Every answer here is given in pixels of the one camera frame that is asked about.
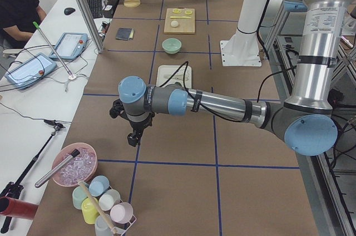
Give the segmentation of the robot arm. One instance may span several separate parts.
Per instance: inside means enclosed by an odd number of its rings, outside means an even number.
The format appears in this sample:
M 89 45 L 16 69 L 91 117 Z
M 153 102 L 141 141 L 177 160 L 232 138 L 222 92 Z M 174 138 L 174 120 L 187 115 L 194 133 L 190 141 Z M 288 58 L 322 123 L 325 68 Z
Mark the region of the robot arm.
M 338 129 L 328 102 L 332 76 L 342 37 L 344 16 L 354 0 L 283 0 L 281 12 L 303 12 L 305 21 L 290 92 L 278 91 L 275 102 L 257 98 L 237 99 L 185 85 L 147 85 L 129 76 L 118 85 L 119 97 L 110 110 L 112 118 L 127 120 L 131 146 L 140 144 L 144 130 L 156 114 L 182 116 L 187 111 L 206 111 L 221 119 L 252 123 L 282 140 L 292 151 L 316 156 L 334 147 Z

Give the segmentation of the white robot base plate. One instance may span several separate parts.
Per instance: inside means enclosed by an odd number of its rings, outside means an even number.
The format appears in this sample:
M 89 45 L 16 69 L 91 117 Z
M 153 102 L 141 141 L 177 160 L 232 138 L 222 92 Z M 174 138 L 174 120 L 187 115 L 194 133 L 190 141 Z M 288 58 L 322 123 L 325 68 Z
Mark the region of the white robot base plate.
M 220 41 L 220 52 L 223 66 L 261 67 L 256 39 L 244 44 Z

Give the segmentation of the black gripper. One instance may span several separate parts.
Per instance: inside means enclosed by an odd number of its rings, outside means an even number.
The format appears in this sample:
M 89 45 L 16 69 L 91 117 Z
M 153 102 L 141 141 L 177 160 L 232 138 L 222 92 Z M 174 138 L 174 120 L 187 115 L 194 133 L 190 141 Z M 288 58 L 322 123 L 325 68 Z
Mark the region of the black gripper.
M 128 144 L 137 147 L 141 144 L 141 138 L 143 136 L 144 130 L 152 126 L 152 120 L 155 117 L 154 113 L 148 113 L 148 116 L 144 118 L 143 121 L 134 122 L 130 120 L 130 125 L 132 127 L 132 133 L 129 133 L 127 136 Z

